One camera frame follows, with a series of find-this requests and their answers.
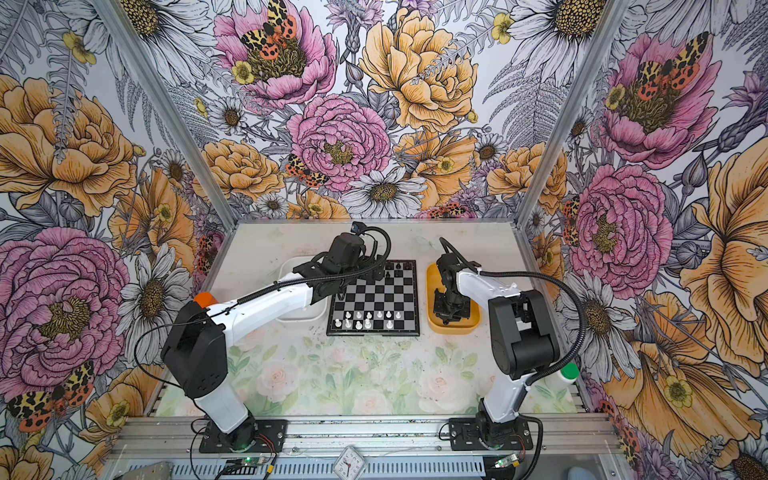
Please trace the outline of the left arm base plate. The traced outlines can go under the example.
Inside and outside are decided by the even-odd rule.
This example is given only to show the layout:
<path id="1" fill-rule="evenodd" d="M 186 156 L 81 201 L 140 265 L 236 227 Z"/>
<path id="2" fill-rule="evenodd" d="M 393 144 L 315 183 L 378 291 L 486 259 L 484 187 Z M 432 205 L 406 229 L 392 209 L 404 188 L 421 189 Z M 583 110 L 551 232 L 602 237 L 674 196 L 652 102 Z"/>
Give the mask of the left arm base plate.
<path id="1" fill-rule="evenodd" d="M 209 420 L 198 450 L 204 454 L 280 453 L 289 422 L 283 419 L 247 418 L 230 433 L 223 433 Z"/>

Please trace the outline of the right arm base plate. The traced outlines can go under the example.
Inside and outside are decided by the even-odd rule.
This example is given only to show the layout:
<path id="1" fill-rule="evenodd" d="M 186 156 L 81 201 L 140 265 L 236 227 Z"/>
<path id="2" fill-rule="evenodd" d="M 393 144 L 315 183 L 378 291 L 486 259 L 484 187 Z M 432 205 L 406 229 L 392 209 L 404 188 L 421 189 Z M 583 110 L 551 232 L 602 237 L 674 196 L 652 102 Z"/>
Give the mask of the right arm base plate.
<path id="1" fill-rule="evenodd" d="M 505 423 L 491 422 L 484 416 L 450 418 L 448 435 L 453 451 L 528 451 L 534 448 L 531 429 L 521 418 Z"/>

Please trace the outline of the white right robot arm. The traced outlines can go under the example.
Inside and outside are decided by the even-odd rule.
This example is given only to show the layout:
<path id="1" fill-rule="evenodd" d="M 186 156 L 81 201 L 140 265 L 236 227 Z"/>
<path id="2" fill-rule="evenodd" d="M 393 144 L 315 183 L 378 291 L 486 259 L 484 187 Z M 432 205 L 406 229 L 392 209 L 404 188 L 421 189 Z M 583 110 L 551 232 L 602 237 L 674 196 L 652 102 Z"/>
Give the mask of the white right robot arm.
<path id="1" fill-rule="evenodd" d="M 531 378 L 560 358 L 555 328 L 543 294 L 521 291 L 464 263 L 456 253 L 444 253 L 435 263 L 430 288 L 430 321 L 436 330 L 454 332 L 476 328 L 478 312 L 488 315 L 490 347 L 502 376 L 480 400 L 475 425 L 478 440 L 488 447 L 508 446 L 517 440 L 523 447 L 527 423 L 521 406 L 531 388 Z"/>

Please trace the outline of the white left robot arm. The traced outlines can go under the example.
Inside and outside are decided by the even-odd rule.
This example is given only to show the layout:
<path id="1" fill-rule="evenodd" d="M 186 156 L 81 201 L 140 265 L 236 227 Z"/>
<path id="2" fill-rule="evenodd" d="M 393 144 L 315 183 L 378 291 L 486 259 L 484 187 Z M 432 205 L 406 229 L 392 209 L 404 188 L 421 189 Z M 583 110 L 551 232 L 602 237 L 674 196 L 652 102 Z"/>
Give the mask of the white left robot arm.
<path id="1" fill-rule="evenodd" d="M 198 295 L 181 308 L 161 359 L 186 397 L 218 429 L 223 446 L 243 452 L 258 438 L 256 420 L 229 379 L 229 348 L 285 314 L 344 292 L 360 278 L 382 277 L 391 249 L 385 230 L 355 221 L 327 251 L 272 284 L 227 302 Z"/>

